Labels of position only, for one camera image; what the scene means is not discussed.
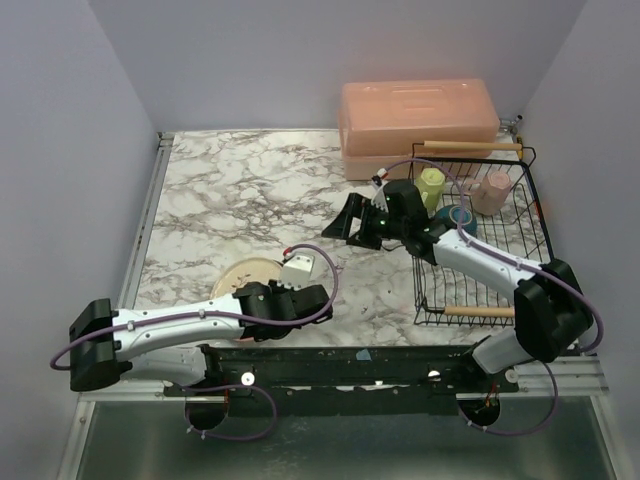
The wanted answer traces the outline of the yellow-green ceramic mug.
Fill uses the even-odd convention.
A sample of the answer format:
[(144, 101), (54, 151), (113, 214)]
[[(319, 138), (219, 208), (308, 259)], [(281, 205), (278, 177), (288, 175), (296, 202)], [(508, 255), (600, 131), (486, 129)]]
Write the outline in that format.
[(446, 177), (437, 168), (425, 168), (415, 180), (424, 207), (428, 211), (435, 211), (440, 202), (445, 187)]

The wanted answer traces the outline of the dark bowl cream inside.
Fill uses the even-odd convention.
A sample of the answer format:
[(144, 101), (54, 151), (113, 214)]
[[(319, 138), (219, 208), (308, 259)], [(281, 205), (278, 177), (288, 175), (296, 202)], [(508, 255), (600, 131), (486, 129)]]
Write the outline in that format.
[(469, 208), (463, 208), (461, 205), (448, 205), (438, 209), (435, 212), (437, 219), (449, 220), (454, 225), (460, 223), (463, 230), (473, 236), (477, 236), (478, 221), (473, 211)]

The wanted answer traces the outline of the pink and cream plate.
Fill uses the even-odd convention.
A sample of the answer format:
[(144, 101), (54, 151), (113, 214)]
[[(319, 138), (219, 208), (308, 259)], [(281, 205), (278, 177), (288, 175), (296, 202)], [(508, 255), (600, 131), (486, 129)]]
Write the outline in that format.
[(210, 292), (210, 299), (234, 293), (251, 282), (268, 284), (278, 280), (282, 264), (264, 257), (251, 257), (240, 260), (228, 267), (218, 278)]

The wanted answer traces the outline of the pink ceramic mug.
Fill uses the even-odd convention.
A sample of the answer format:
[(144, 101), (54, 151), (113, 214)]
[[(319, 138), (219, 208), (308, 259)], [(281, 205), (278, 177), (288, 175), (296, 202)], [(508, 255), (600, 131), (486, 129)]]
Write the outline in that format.
[(503, 171), (489, 172), (471, 190), (471, 202), (476, 213), (484, 216), (496, 215), (504, 206), (511, 191), (512, 181)]

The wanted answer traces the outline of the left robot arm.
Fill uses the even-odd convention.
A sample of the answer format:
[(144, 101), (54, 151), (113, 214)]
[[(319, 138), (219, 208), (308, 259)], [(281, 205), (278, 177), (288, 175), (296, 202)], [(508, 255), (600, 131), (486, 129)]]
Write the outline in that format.
[(150, 355), (209, 340), (280, 339), (294, 329), (332, 317), (334, 291), (299, 290), (271, 280), (250, 282), (212, 300), (156, 310), (114, 310), (107, 298), (91, 301), (69, 328), (70, 389), (91, 392), (148, 368)]

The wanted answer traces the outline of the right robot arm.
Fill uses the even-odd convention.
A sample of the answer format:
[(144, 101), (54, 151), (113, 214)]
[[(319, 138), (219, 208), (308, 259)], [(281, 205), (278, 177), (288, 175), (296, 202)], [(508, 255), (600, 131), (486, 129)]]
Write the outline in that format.
[(431, 218), (409, 180), (392, 180), (371, 199), (349, 194), (321, 235), (372, 250), (398, 240), (412, 257), (459, 271), (506, 298), (514, 307), (513, 327), (482, 340), (469, 354), (473, 369), (485, 374), (529, 361), (551, 362), (594, 322), (567, 263), (514, 256), (450, 220)]

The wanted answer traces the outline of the translucent pink storage box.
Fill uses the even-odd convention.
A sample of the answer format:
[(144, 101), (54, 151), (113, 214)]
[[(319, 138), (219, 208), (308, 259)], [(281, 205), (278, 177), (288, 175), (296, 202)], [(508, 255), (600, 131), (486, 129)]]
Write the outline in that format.
[(339, 135), (345, 178), (368, 180), (425, 141), (495, 141), (500, 120), (480, 79), (347, 83)]

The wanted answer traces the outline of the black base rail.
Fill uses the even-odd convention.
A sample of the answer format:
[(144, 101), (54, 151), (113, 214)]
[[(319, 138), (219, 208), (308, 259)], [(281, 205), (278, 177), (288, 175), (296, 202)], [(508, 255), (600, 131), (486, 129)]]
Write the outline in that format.
[(204, 380), (164, 392), (233, 416), (454, 415), (458, 398), (517, 392), (504, 372), (477, 371), (466, 352), (464, 346), (207, 347)]

